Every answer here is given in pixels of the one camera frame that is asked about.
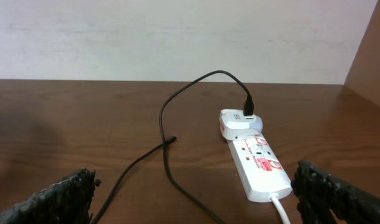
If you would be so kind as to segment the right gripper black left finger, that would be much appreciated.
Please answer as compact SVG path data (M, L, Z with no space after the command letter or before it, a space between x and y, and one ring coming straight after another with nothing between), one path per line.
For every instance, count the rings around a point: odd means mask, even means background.
M0 224L89 224L96 172L81 168L0 213Z

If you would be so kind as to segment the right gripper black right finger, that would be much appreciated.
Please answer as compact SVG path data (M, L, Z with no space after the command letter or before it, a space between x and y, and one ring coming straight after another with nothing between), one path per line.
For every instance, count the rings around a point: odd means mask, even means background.
M380 198L306 160L298 161L291 186L304 223L380 223Z

